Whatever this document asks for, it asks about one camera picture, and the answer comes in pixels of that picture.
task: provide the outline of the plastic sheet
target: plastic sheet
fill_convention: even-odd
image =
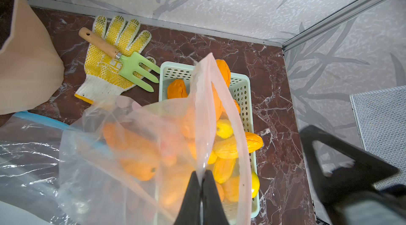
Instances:
[[[44,221],[74,225],[56,202],[59,144],[68,125],[28,112],[0,128],[0,201]]]
[[[249,224],[251,169],[244,129],[212,54],[196,65],[187,98],[140,107],[128,97],[109,97],[64,131],[60,207],[82,225],[173,224],[191,172],[201,182],[204,171],[213,169],[208,163],[213,143],[221,141],[219,104],[238,151],[232,171],[239,177],[235,210],[226,215],[231,223]]]

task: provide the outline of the gray mesh screen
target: gray mesh screen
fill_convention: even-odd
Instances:
[[[406,184],[406,86],[350,95],[364,149],[400,169],[378,189]]]

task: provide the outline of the metal trim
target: metal trim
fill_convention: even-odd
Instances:
[[[192,26],[188,26],[188,25],[161,21],[158,19],[150,19],[150,18],[135,16],[135,15],[130,15],[130,14],[124,14],[124,13],[119,13],[119,12],[113,12],[113,11],[109,11],[109,10],[102,10],[102,9],[97,9],[97,8],[93,8],[93,7],[89,7],[89,6],[80,6],[80,5],[76,5],[76,4],[64,3],[64,2],[55,1],[55,0],[27,0],[27,1],[28,1],[29,5],[34,6],[34,7],[39,7],[39,8],[60,10],[60,11],[64,11],[64,12],[74,12],[74,13],[89,15],[89,16],[103,15],[108,19],[112,19],[115,15],[119,14],[119,15],[125,17],[126,19],[135,18],[141,24],[145,24],[145,25],[151,25],[151,26],[156,26],[156,27],[161,27],[161,28],[169,28],[169,29],[196,33],[196,34],[201,34],[201,35],[221,37],[221,38],[226,38],[226,39],[231,39],[231,40],[239,40],[239,41],[244,41],[244,42],[249,42],[249,43],[258,43],[258,44],[262,44],[262,45],[274,46],[274,47],[279,47],[279,48],[282,47],[281,43],[276,43],[276,42],[272,42],[272,41],[268,41],[268,40],[261,40],[261,39],[257,39],[257,38],[247,37],[247,36],[234,35],[234,34],[230,34],[230,33],[214,31],[214,30],[209,30],[209,29],[205,29],[205,28],[192,27]]]
[[[356,0],[355,2],[349,4],[338,12],[332,14],[328,18],[315,24],[311,28],[286,41],[285,43],[283,43],[282,48],[285,52],[291,50],[299,46],[300,44],[312,39],[313,37],[332,29],[337,25],[340,25],[341,23],[350,20],[351,18],[354,18],[355,16],[383,1],[385,0]]]

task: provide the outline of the yellow dotted glove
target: yellow dotted glove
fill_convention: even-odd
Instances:
[[[134,51],[141,53],[151,40],[151,34],[147,30],[143,30],[134,39],[140,29],[140,23],[136,19],[126,22],[122,16],[115,16],[111,20],[107,32],[106,26],[106,17],[98,16],[93,23],[93,33],[114,45],[126,56],[131,56]],[[147,59],[156,64],[154,58],[147,57]],[[141,64],[141,66],[147,71],[151,71],[145,65]],[[134,87],[134,83],[119,75],[121,67],[122,64],[119,60],[111,58],[90,44],[84,62],[86,80],[76,91],[75,97],[92,104],[94,100],[103,100],[108,95],[120,95]],[[143,78],[138,73],[135,73],[135,76]]]

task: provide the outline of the red marble tile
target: red marble tile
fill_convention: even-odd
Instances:
[[[84,82],[83,69],[88,43],[78,36],[85,26],[91,29],[94,18],[54,10],[34,9],[47,28],[65,66],[63,85],[49,101],[33,113],[71,124],[89,104],[74,97]],[[231,72],[249,76],[254,130],[263,137],[264,147],[256,152],[261,210],[251,224],[315,224],[302,148],[292,108],[282,50],[264,46],[142,25],[152,40],[144,56],[157,65],[165,61],[193,65],[213,52],[224,59]],[[158,90],[158,84],[152,84]],[[158,92],[149,93],[136,86],[123,93],[141,105],[158,101]],[[0,124],[10,115],[0,116]]]

